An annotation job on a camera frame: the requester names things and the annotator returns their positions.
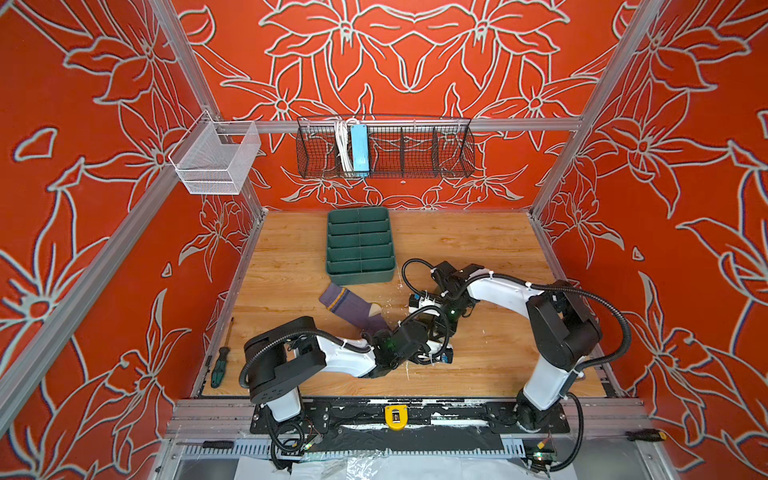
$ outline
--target floral wallpaper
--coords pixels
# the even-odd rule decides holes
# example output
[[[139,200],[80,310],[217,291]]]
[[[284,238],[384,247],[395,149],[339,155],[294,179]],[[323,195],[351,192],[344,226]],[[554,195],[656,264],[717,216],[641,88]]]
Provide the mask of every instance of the floral wallpaper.
[[[200,113],[146,0],[0,5],[0,375]],[[260,218],[177,185],[0,439],[0,478],[143,478]]]
[[[224,117],[581,114],[639,0],[173,0]],[[475,134],[465,179],[317,180],[292,135],[263,136],[250,176],[279,210],[359,205],[525,209],[567,134]]]
[[[681,478],[768,476],[766,30],[765,2],[666,2],[541,216],[632,322],[614,371]]]

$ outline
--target green organizer tray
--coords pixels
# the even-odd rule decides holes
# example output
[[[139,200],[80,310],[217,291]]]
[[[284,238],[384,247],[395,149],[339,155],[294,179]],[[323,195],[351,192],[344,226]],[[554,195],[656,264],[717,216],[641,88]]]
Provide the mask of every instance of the green organizer tray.
[[[389,282],[396,268],[386,208],[348,208],[328,214],[326,272],[336,285]]]

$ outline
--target purple sock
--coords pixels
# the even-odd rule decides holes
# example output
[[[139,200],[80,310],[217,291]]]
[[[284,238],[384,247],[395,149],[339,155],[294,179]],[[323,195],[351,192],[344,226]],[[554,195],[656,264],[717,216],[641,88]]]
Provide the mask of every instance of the purple sock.
[[[370,316],[371,304],[346,287],[331,283],[320,296],[320,303],[364,332],[373,334],[379,330],[389,330],[381,313]]]

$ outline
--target tape measure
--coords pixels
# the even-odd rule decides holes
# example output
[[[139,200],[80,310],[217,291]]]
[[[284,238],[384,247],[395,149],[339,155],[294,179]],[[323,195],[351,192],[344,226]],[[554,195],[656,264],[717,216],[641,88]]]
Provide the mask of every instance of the tape measure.
[[[384,419],[392,430],[402,430],[408,425],[408,406],[390,405],[384,408]]]

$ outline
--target white power cord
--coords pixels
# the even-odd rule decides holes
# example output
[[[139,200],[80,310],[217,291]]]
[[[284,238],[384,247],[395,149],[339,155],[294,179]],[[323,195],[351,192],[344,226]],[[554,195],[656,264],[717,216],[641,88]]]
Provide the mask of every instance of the white power cord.
[[[352,172],[355,170],[352,165],[352,159],[349,158],[347,152],[347,146],[349,145],[349,125],[358,124],[356,118],[350,118],[349,120],[342,120],[341,118],[335,120],[333,128],[336,131],[336,146],[339,147],[339,158],[341,159],[341,168],[345,172]]]

